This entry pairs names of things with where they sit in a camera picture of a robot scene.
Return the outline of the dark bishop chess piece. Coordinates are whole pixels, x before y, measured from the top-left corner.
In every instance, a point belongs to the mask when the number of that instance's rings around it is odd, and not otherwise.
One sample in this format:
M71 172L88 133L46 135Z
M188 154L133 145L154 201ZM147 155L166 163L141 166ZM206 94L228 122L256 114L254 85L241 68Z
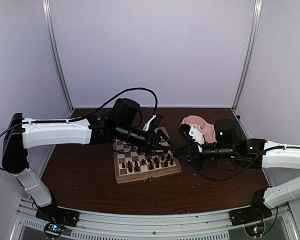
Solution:
M140 170L139 165L136 164L136 165L134 166L134 171L135 171L135 172L138 172L139 170Z

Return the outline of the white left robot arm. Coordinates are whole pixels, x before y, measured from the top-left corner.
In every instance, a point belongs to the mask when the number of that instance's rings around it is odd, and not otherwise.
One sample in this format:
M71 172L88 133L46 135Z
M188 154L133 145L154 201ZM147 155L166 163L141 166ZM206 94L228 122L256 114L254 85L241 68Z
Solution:
M144 128L133 126L140 105L128 98L119 98L108 112L83 118L34 120L13 115L3 140L2 168L12 174L34 199L51 222L62 218L62 211L53 200L52 192L28 162L27 150L46 145L101 145L120 140L147 156L158 151L167 153L175 146L157 126L163 116L153 115Z

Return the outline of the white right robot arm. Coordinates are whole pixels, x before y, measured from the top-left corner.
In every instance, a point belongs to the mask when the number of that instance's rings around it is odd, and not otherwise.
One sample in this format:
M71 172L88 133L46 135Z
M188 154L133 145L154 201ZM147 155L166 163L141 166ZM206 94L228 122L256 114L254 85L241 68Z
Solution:
M186 144L176 150L174 156L186 158L201 177L213 182L228 181L247 169L262 170L274 186L255 192L251 206L246 210L249 220L256 221L266 209L300 198L300 145L263 138L242 139L238 122L227 118L218 120L211 132L215 139L209 143L198 127L182 123L179 133L185 138ZM232 162L241 170L224 178L203 174L205 162L218 164L223 160Z

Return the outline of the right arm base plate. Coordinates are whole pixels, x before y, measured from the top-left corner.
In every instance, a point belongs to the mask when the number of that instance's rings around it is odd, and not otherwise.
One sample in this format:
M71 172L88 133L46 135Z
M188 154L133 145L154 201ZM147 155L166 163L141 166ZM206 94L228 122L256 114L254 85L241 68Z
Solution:
M271 216L272 211L263 205L239 208L229 212L232 226L245 225L261 221L262 219L269 218Z

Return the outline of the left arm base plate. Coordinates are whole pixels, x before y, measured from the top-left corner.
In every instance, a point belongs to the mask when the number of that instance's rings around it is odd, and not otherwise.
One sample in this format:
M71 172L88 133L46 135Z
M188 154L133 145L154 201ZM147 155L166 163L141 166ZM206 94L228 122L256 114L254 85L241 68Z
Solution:
M35 216L38 219L62 226L76 227L80 213L76 210L48 205L45 207L39 207Z

